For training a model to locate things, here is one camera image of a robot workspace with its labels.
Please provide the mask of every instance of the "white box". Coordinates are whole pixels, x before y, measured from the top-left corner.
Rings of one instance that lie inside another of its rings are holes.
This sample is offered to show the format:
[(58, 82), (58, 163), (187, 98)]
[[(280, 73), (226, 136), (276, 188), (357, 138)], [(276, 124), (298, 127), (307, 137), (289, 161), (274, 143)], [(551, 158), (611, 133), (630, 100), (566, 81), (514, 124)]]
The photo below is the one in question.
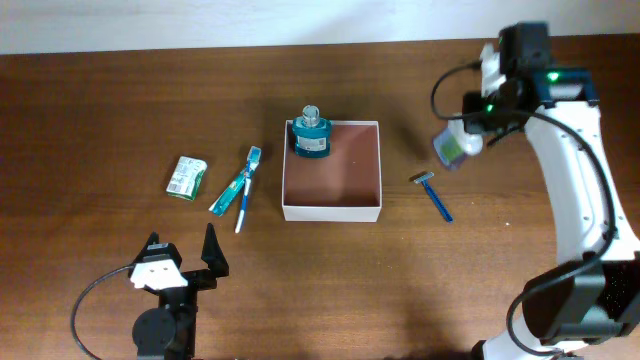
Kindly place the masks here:
[(376, 222), (382, 209), (377, 121), (332, 121), (331, 154), (295, 154), (287, 120), (282, 165), (282, 210), (287, 221)]

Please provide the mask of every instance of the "green light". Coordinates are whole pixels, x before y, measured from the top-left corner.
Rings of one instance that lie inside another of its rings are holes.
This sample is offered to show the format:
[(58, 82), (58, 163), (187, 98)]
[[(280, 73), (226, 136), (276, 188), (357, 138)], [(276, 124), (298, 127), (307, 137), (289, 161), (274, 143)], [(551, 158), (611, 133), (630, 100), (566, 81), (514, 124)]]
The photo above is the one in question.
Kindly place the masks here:
[(560, 78), (560, 74), (557, 72), (552, 72), (547, 74), (547, 79), (550, 81), (557, 81)]

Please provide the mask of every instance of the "white wall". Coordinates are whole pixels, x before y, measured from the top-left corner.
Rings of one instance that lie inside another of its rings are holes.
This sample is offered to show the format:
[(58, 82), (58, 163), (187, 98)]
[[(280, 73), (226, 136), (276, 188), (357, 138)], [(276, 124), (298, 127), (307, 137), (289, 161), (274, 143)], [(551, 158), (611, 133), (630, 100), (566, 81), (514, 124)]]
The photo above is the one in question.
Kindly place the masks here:
[(638, 0), (0, 0), (0, 53), (640, 32)]

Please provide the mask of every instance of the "open box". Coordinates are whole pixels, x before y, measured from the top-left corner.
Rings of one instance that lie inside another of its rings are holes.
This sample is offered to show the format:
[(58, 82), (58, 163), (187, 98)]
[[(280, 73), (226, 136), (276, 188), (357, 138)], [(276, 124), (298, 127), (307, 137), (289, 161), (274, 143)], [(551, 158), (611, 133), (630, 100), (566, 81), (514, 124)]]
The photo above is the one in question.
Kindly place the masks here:
[(377, 121), (332, 121), (331, 154), (296, 155), (285, 125), (282, 210), (287, 221), (376, 222), (382, 209)]

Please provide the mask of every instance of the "bottle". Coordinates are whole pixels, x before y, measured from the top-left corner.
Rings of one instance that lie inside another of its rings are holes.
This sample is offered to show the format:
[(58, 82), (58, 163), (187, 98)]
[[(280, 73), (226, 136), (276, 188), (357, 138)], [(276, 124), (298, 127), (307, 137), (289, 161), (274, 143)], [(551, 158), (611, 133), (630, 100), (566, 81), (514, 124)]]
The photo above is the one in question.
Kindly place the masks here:
[(317, 107), (304, 107), (302, 116), (293, 120), (293, 134), (296, 136), (297, 155), (307, 158), (323, 158), (329, 155), (331, 121), (321, 118)]
[(438, 158), (448, 170), (457, 170), (469, 156), (482, 151), (482, 136), (467, 134), (462, 120), (449, 120), (447, 127), (433, 138)]

